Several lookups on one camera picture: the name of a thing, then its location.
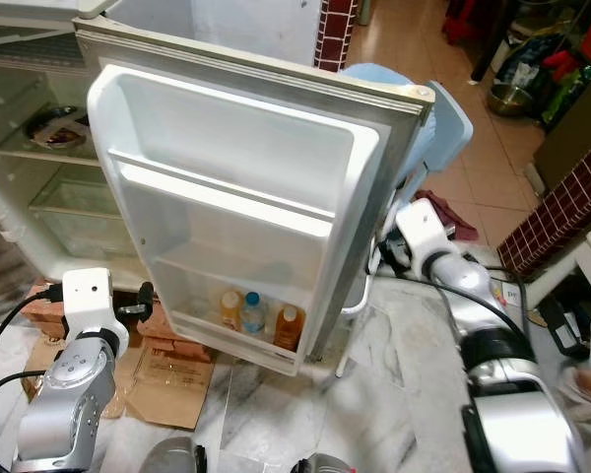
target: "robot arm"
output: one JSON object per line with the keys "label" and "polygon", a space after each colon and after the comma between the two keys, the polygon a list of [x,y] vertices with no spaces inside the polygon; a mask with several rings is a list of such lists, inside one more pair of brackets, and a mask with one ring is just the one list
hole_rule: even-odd
{"label": "robot arm", "polygon": [[[486,268],[464,259],[447,240],[428,200],[401,210],[396,224],[416,277],[470,293],[507,317]],[[528,341],[493,311],[455,294],[443,296],[468,377],[471,403],[462,418],[474,471],[586,471],[579,437],[541,379]]]}
{"label": "robot arm", "polygon": [[114,316],[109,271],[69,271],[63,294],[68,346],[20,423],[12,472],[88,470],[100,412],[114,395],[115,359],[129,334]]}

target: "bottle cap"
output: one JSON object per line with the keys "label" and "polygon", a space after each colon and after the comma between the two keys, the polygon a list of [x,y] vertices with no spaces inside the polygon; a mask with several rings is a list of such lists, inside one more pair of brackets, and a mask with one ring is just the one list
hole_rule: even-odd
{"label": "bottle cap", "polygon": [[283,317],[287,322],[293,322],[297,318],[297,309],[292,305],[285,305]]}
{"label": "bottle cap", "polygon": [[258,305],[258,303],[260,303],[260,296],[258,293],[247,293],[245,301],[248,305]]}
{"label": "bottle cap", "polygon": [[235,291],[227,291],[221,297],[221,304],[225,308],[235,308],[240,303],[240,297]]}

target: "refrigerator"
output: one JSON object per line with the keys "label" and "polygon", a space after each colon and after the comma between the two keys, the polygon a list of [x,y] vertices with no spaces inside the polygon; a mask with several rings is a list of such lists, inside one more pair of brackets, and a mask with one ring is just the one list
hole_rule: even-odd
{"label": "refrigerator", "polygon": [[[94,266],[115,289],[151,281],[177,334],[296,374],[363,271],[432,91],[135,28],[104,8],[75,12],[71,32],[0,17],[16,37],[0,40],[1,234],[50,281]],[[32,117],[59,105],[87,112],[85,142],[33,143]],[[224,326],[228,291],[260,294],[264,332]],[[304,313],[294,351],[272,343],[286,304]]]}

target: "stainless steel bowl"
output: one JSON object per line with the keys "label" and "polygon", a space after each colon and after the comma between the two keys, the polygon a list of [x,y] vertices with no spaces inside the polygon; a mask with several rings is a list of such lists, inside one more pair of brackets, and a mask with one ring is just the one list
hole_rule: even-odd
{"label": "stainless steel bowl", "polygon": [[489,108],[497,115],[518,116],[530,110],[534,99],[520,87],[498,84],[491,87],[488,103]]}

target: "tiled floor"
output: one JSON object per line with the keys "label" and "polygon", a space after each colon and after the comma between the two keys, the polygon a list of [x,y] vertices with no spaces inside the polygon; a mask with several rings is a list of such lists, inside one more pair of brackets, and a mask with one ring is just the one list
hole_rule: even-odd
{"label": "tiled floor", "polygon": [[444,172],[423,188],[449,205],[480,233],[479,243],[497,246],[536,206],[523,168],[542,143],[544,132],[527,118],[493,115],[482,84],[468,84],[473,62],[440,32],[446,0],[374,0],[367,27],[356,27],[348,63],[374,62],[416,83],[439,81],[458,100],[475,128],[473,139]]}

